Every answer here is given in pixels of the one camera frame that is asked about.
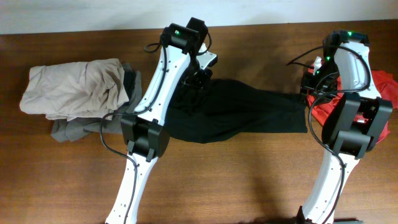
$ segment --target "black cloth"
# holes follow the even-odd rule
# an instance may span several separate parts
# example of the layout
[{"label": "black cloth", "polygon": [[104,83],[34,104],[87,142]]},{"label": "black cloth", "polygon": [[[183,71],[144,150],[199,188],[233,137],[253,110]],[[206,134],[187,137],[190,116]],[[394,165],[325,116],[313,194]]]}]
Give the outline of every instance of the black cloth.
[{"label": "black cloth", "polygon": [[164,128],[173,138],[199,143],[225,141],[240,132],[306,133],[299,99],[236,80],[210,80],[202,90],[177,87]]}]

